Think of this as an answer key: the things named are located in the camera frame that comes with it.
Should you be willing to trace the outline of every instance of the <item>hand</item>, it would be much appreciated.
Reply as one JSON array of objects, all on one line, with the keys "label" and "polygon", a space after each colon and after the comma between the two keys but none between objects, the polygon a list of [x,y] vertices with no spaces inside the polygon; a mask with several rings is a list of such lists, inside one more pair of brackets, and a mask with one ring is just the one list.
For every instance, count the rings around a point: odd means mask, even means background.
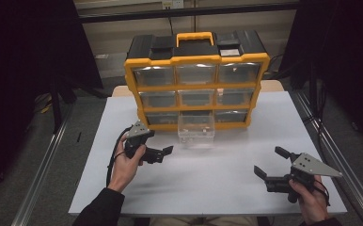
[{"label": "hand", "polygon": [[143,165],[143,161],[140,158],[146,152],[146,146],[141,145],[134,154],[133,158],[128,158],[123,149],[123,142],[126,140],[126,136],[120,139],[120,143],[117,146],[115,155],[119,156],[115,160],[114,168],[112,169],[111,182],[108,188],[113,189],[119,193],[133,180],[137,167]]},{"label": "hand", "polygon": [[[322,178],[319,175],[315,175],[314,179],[318,182],[322,181]],[[318,182],[314,182],[314,185],[320,190],[324,190]],[[290,180],[290,186],[301,195],[298,199],[299,206],[301,208],[302,217],[307,225],[328,218],[327,204],[322,193],[317,190],[310,193],[302,184],[293,180]]]}]

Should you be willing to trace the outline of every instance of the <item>floor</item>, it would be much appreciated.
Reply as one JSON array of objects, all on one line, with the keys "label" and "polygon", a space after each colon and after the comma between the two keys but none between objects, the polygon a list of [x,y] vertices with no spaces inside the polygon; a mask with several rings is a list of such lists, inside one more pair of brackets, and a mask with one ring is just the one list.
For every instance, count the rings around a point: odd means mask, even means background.
[{"label": "floor", "polygon": [[[302,118],[306,115],[300,106],[296,91],[291,90],[287,80],[281,81],[292,96],[298,112]],[[124,84],[122,77],[103,78],[105,93],[111,93],[115,86]],[[71,110],[71,117],[54,155],[48,173],[43,178],[43,186],[33,203],[30,218],[26,218],[27,225],[71,225],[75,217],[68,214],[73,194],[82,175],[88,153],[97,131],[105,99],[98,99],[82,90],[76,90],[77,102]],[[4,180],[0,182],[0,225],[10,225],[15,219],[28,188],[34,181],[41,160],[46,155],[47,147],[53,138],[54,119],[51,109],[40,113],[43,102],[36,104],[37,113],[27,130],[24,144],[20,148],[17,158],[4,173]],[[68,105],[62,104],[65,112]],[[352,126],[352,119],[339,104],[328,95],[324,109],[324,126],[332,135],[344,157],[354,170],[357,178],[363,184],[363,133]],[[307,129],[313,143],[319,147],[318,136],[311,123]],[[333,160],[324,145],[325,159],[333,166]],[[337,216],[343,225],[363,225],[363,211],[351,188],[344,179],[335,180],[339,194],[348,209],[348,213]],[[269,218],[273,225],[298,225],[302,219],[299,216]],[[131,218],[122,218],[119,225],[134,225]]]}]

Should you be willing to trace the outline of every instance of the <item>black sleeve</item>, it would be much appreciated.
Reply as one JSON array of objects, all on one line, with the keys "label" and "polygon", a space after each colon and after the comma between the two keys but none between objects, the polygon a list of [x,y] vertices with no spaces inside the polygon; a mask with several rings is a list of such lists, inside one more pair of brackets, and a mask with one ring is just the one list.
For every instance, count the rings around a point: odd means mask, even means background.
[{"label": "black sleeve", "polygon": [[[299,226],[306,226],[305,222],[301,223]],[[310,224],[310,226],[342,226],[336,218],[328,218],[326,220]]]},{"label": "black sleeve", "polygon": [[73,226],[117,225],[120,209],[125,196],[117,191],[104,188],[72,224]]}]

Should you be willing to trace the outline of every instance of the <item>yellow storage organizer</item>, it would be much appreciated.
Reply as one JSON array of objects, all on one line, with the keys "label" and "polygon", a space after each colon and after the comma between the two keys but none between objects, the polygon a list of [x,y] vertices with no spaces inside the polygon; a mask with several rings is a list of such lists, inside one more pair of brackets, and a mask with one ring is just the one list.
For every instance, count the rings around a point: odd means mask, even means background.
[{"label": "yellow storage organizer", "polygon": [[180,115],[247,127],[268,65],[253,30],[136,36],[124,64],[138,118],[153,130],[177,130]]}]

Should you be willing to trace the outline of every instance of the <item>clear plastic container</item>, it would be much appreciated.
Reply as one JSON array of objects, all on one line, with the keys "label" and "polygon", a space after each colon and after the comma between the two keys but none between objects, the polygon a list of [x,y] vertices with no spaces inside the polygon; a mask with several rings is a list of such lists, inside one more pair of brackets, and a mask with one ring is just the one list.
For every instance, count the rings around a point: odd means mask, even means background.
[{"label": "clear plastic container", "polygon": [[213,103],[214,89],[179,90],[181,105],[197,106]]},{"label": "clear plastic container", "polygon": [[219,65],[218,80],[221,83],[256,82],[260,63],[229,63]]},{"label": "clear plastic container", "polygon": [[134,68],[134,78],[140,87],[169,86],[175,84],[173,67]]},{"label": "clear plastic container", "polygon": [[209,148],[213,144],[214,119],[212,112],[203,111],[179,116],[178,135],[182,145],[190,148]]},{"label": "clear plastic container", "polygon": [[176,106],[175,91],[139,92],[144,107]]},{"label": "clear plastic container", "polygon": [[213,64],[184,64],[176,67],[179,83],[184,85],[211,84],[216,66]]},{"label": "clear plastic container", "polygon": [[177,124],[179,113],[176,111],[168,112],[147,112],[147,121],[152,124]]},{"label": "clear plastic container", "polygon": [[245,122],[248,109],[215,110],[215,122]]},{"label": "clear plastic container", "polygon": [[216,102],[219,105],[249,105],[254,88],[217,89]]}]

